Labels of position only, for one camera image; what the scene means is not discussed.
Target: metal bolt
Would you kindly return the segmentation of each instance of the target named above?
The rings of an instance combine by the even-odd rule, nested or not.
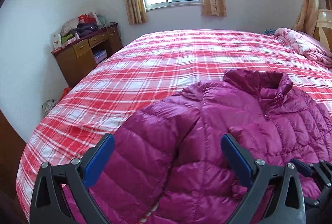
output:
[[[47,168],[49,166],[49,163],[48,162],[43,162],[42,164],[41,164],[41,167],[42,168]]]
[[[71,163],[72,163],[72,165],[77,165],[77,164],[80,163],[80,161],[81,161],[80,159],[74,158],[74,159],[71,160]]]
[[[288,162],[287,166],[290,169],[294,169],[295,168],[295,165],[292,162]]]
[[[259,166],[264,166],[264,165],[265,165],[265,160],[263,160],[263,159],[256,159],[256,163],[257,163]]]

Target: red plaid bedsheet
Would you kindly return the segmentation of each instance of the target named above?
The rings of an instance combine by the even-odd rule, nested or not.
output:
[[[332,115],[332,71],[298,55],[275,36],[218,30],[147,34],[85,77],[36,127],[21,158],[17,194],[29,219],[42,162],[67,164],[136,110],[225,70],[286,72]]]

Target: jacket collar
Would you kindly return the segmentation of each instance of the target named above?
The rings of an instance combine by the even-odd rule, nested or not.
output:
[[[276,71],[258,72],[233,69],[225,73],[223,80],[261,100],[282,98],[293,86],[293,82],[286,73]]]

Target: pink blanket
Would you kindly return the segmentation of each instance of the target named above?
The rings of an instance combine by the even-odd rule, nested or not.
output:
[[[332,68],[332,53],[309,35],[285,28],[277,29],[274,35],[290,44],[296,52],[305,56],[308,60]]]

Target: wooden desk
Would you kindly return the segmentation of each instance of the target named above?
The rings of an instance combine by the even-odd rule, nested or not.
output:
[[[74,87],[97,67],[93,52],[105,50],[109,58],[120,49],[122,43],[117,24],[114,24],[69,44],[54,56],[68,86]]]

